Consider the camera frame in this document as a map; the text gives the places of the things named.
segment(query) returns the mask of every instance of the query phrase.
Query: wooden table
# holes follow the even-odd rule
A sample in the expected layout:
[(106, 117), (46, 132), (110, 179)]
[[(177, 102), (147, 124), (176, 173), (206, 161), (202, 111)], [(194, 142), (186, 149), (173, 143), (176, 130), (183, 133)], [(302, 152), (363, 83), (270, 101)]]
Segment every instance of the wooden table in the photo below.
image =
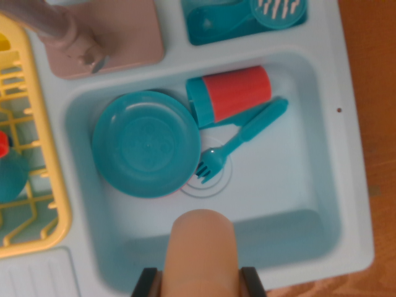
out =
[(355, 88), (376, 258), (269, 297), (396, 297), (396, 0), (338, 0)]

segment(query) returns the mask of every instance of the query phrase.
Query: dish rack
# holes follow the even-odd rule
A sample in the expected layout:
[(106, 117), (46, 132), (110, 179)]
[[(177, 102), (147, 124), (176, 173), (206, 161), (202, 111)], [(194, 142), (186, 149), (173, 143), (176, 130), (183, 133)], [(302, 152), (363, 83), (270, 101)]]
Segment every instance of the dish rack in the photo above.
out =
[(0, 204), (0, 258), (48, 249), (71, 225), (71, 210), (24, 30), (0, 14), (0, 130), (30, 164), (17, 200)]

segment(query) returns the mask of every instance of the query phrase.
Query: teal bowl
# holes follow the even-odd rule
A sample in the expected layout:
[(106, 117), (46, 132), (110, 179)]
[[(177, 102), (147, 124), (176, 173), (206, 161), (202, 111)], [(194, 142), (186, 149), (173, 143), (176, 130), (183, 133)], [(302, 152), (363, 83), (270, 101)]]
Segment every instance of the teal bowl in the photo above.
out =
[(196, 122), (168, 95), (138, 92), (119, 97), (100, 116), (92, 151), (113, 187), (140, 198), (167, 196), (194, 174), (201, 151)]

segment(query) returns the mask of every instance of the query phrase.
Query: plastic fork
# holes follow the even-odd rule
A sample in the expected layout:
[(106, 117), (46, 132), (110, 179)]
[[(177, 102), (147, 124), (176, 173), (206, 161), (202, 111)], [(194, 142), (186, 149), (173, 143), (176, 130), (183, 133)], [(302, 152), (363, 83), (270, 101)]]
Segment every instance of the plastic fork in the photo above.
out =
[(255, 118), (249, 121), (241, 130), (225, 145), (210, 148), (201, 155), (196, 171), (198, 178), (204, 178), (202, 184), (211, 180), (224, 167), (227, 156), (236, 150), (244, 142), (255, 138), (261, 131), (271, 125), (287, 110), (286, 99), (276, 99), (261, 111)]

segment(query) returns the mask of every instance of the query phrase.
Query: faucet base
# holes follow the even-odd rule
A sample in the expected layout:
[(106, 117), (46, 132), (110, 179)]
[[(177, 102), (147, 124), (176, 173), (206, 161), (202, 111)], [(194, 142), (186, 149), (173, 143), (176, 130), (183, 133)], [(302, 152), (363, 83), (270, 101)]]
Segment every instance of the faucet base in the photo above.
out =
[[(95, 41), (110, 57), (98, 73), (121, 71), (160, 62), (165, 53), (154, 1), (92, 0), (68, 6), (79, 21), (90, 27)], [(92, 75), (84, 65), (46, 45), (54, 75), (78, 79)]]

